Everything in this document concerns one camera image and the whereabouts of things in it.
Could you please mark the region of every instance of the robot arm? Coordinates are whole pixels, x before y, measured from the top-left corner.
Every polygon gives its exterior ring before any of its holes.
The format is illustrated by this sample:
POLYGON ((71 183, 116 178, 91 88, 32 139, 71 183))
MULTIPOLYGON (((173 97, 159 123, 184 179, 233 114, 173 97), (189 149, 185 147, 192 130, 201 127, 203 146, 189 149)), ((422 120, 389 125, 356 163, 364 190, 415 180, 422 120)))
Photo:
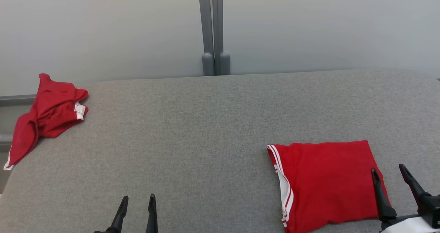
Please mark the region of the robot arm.
MULTIPOLYGON (((127 207, 129 205, 129 197, 124 196, 122 198, 121 205, 113 219, 113 222, 106 231, 95 231, 94 233, 121 233, 122 232, 122 222, 125 215, 127 214, 127 207)), ((154 194, 150 195, 150 202, 148 204, 148 224, 146 225, 145 233, 157 233, 157 211, 156 211, 156 197, 154 194)))
POLYGON ((376 170, 371 171, 376 196, 377 212, 382 222, 382 233, 440 232, 440 197, 425 192, 403 164, 399 164, 404 181, 410 186, 417 203, 417 214, 399 216, 391 207, 382 189, 376 170))

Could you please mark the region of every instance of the gray fabric surface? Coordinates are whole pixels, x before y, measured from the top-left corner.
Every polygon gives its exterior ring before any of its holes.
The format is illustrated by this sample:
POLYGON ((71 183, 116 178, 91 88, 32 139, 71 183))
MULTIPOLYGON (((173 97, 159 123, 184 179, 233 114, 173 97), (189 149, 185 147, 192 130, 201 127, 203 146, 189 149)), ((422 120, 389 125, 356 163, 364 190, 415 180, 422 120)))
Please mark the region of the gray fabric surface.
MULTIPOLYGON (((402 70, 108 81, 87 87, 85 121, 44 139, 13 170, 0 232, 105 230, 128 195, 123 232, 282 233, 266 144, 367 139, 399 214, 416 204, 399 173, 440 193, 440 83, 402 70)), ((380 222, 317 233, 372 233, 380 222)))

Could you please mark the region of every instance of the white wall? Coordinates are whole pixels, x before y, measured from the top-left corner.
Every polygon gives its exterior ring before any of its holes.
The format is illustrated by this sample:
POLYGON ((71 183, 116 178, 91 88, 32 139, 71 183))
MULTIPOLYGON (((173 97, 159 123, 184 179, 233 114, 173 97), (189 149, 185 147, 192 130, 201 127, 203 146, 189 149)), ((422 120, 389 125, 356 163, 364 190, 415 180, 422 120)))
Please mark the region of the white wall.
POLYGON ((440 78, 440 0, 224 0, 232 74, 403 68, 440 78))
POLYGON ((0 0, 0 96, 38 74, 81 84, 201 76, 198 0, 0 0))

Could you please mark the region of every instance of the white stripe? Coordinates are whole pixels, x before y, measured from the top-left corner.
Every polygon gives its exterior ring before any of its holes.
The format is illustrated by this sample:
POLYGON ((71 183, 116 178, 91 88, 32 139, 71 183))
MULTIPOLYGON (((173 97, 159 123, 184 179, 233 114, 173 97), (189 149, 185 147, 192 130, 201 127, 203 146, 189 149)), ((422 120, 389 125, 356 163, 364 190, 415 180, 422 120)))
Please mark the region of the white stripe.
POLYGON ((283 165, 281 164, 281 158, 279 157, 279 153, 278 153, 278 150, 276 149, 275 145, 269 144, 267 147, 269 147, 272 150, 272 153, 274 153, 274 157, 276 159, 278 169, 280 169, 281 172, 284 174, 283 165))
POLYGON ((292 204, 294 202, 294 191, 292 190, 289 180, 287 179, 287 177, 284 175, 283 172, 283 165, 281 163, 281 159, 279 157, 279 153, 277 148, 275 147, 275 145, 273 144, 269 144, 267 145, 267 148, 270 149, 272 151, 272 154, 275 158, 276 161, 276 165, 274 166, 278 166, 278 178, 280 179, 280 188, 281 188, 281 200, 283 202, 282 207, 283 207, 283 219, 286 219, 286 222, 289 220, 289 213, 290 210, 292 209, 292 204), (282 187, 282 183, 283 181, 281 180, 281 178, 283 178, 286 182, 287 182, 287 191, 285 193, 285 195, 283 195, 283 187, 282 187))
POLYGON ((10 162, 11 162, 11 150, 9 150, 8 161, 7 161, 6 164, 3 166, 3 170, 12 170, 12 168, 14 167, 14 165, 9 165, 10 162))
POLYGON ((290 190, 290 200, 289 202, 287 202, 287 207, 286 207, 286 211, 287 211, 287 217, 286 217, 286 222, 289 220, 290 217, 290 210, 292 209, 292 204, 294 203, 294 191, 291 189, 290 190))

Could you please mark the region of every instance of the white robot part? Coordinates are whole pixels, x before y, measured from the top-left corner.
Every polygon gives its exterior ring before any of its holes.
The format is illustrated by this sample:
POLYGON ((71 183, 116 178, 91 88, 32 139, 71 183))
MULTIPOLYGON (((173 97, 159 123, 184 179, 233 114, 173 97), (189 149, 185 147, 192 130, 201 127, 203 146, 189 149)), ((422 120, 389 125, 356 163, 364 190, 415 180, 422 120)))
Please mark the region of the white robot part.
POLYGON ((382 233, 440 233, 440 229, 433 229, 422 217, 416 217, 392 225, 382 233))

